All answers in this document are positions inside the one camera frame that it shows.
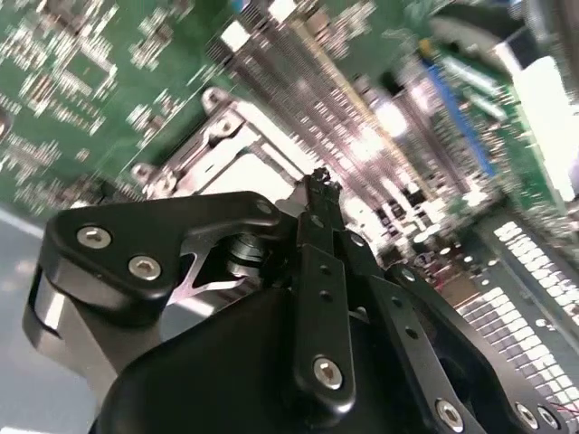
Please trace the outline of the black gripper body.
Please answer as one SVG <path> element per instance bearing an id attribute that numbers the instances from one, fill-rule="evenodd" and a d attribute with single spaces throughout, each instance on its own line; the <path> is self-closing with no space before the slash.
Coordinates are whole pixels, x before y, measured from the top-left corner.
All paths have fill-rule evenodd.
<path id="1" fill-rule="evenodd" d="M 282 399 L 289 382 L 289 299 L 251 295 L 139 357 L 109 387 L 95 433 L 411 433 L 395 395 L 402 372 L 352 319 L 356 400 L 313 426 Z"/>

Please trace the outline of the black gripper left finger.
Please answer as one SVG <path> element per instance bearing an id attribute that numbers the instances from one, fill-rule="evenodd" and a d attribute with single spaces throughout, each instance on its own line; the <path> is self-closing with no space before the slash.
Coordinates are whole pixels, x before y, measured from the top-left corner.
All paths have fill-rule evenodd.
<path id="1" fill-rule="evenodd" d="M 345 265 L 323 174 L 293 193 L 294 213 L 253 192 L 73 209 L 53 217 L 41 284 L 64 298 L 55 334 L 94 391 L 139 357 L 251 295 L 289 299 L 292 410 L 347 412 L 356 400 Z"/>

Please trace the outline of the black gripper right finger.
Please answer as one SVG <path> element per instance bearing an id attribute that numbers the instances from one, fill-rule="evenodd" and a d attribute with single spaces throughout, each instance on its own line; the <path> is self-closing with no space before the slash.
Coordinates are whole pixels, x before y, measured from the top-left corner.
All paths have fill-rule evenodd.
<path id="1" fill-rule="evenodd" d="M 378 347 L 393 354 L 400 390 L 389 408 L 398 433 L 566 433 L 564 417 L 439 293 L 405 265 L 382 269 L 348 230 L 340 184 L 323 174 L 327 216 L 348 301 L 365 310 Z"/>

